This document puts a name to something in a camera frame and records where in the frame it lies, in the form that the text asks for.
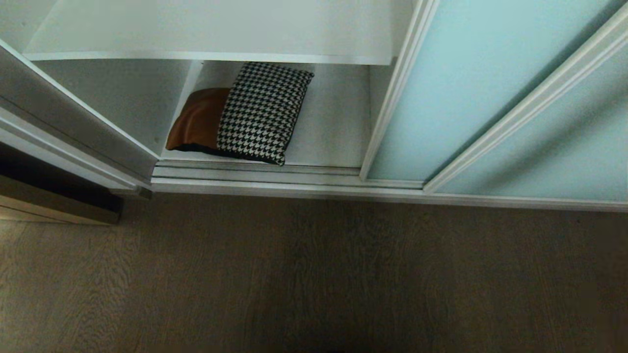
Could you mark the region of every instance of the cushion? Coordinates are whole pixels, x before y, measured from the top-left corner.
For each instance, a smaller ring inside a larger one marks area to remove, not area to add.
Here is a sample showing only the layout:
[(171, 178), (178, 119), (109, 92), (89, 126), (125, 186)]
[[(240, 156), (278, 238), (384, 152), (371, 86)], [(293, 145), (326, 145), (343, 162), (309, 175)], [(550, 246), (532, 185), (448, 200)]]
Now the cushion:
[(229, 91), (217, 88), (190, 94), (170, 130), (166, 149), (219, 154), (218, 128)]
[(246, 63), (220, 118), (218, 149), (238, 158), (284, 165), (313, 77), (311, 72), (269, 63)]

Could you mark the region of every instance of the black and white pillow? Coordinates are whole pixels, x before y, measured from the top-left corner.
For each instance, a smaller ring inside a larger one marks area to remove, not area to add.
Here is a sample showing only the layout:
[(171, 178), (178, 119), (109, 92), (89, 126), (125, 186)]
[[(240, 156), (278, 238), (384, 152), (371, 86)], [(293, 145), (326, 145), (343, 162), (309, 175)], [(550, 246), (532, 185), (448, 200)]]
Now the black and white pillow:
[(284, 165), (313, 77), (311, 72), (269, 63), (246, 63), (220, 118), (218, 148), (240, 158)]

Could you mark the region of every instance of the brown cushion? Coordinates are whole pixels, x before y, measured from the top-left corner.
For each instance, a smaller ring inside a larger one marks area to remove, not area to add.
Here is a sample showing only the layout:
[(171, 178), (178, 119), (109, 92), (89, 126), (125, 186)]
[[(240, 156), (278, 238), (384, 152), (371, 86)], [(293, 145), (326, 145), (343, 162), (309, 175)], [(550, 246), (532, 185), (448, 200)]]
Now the brown cushion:
[(168, 135), (166, 149), (217, 149), (218, 128), (230, 89), (214, 88), (190, 94)]

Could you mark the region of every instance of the closet shelf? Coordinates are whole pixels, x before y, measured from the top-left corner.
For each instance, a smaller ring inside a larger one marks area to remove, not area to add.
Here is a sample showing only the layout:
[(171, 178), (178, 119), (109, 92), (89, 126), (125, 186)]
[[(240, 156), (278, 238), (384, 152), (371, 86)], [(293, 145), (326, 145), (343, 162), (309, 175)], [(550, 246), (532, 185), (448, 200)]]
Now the closet shelf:
[(389, 65), (391, 38), (381, 0), (63, 0), (24, 55)]

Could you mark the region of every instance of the hardwood floor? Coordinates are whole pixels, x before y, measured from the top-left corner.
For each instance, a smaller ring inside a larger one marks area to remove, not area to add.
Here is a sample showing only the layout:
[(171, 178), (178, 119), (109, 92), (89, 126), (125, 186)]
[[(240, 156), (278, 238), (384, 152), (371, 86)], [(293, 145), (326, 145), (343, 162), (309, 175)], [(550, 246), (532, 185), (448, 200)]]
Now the hardwood floor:
[(625, 352), (628, 216), (197, 195), (0, 222), (0, 352)]

